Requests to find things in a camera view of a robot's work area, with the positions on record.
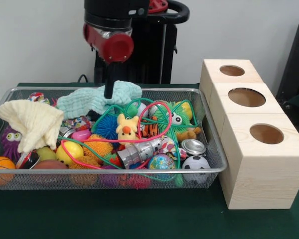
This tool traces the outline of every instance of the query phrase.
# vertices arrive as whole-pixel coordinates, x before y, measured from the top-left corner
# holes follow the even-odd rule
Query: mint green washcloth
[[[56,107],[64,112],[66,120],[85,116],[90,110],[101,115],[110,105],[125,106],[142,96],[142,89],[131,82],[116,81],[111,99],[104,98],[104,88],[80,88],[68,96],[60,97]]]

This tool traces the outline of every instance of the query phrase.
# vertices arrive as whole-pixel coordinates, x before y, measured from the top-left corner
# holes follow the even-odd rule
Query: black handle
[[[180,2],[169,0],[168,9],[174,10],[177,13],[163,12],[149,14],[148,21],[160,24],[180,24],[189,19],[189,8]]]

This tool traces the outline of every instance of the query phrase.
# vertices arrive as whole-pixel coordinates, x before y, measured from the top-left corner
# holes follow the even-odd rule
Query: white towel
[[[0,106],[0,118],[22,134],[19,153],[28,153],[46,145],[56,149],[63,111],[45,103],[17,100]]]

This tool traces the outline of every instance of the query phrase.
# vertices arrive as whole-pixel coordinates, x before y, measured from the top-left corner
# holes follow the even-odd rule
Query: wooden cube
[[[200,87],[209,103],[214,83],[262,83],[250,60],[204,60]]]
[[[299,189],[299,134],[285,114],[227,114],[220,174],[229,209],[289,209]]]
[[[214,83],[209,108],[219,136],[227,114],[284,114],[265,83]]]

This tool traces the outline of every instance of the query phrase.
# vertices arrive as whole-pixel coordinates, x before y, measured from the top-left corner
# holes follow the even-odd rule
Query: wire mesh tray
[[[17,87],[9,90],[0,105],[6,101],[27,99],[33,92],[42,92],[45,97],[57,99],[66,96],[78,88],[55,87]],[[179,102],[189,100],[196,115],[202,133],[198,140],[206,145],[206,159],[211,169],[177,169],[177,170],[5,170],[0,177],[13,179],[0,186],[0,190],[48,190],[48,189],[122,189],[142,188],[208,188],[219,172],[227,167],[227,159],[220,143],[206,98],[198,89],[157,89],[143,88],[142,97],[152,100]],[[0,119],[0,138],[6,122]],[[3,147],[0,142],[0,156]]]

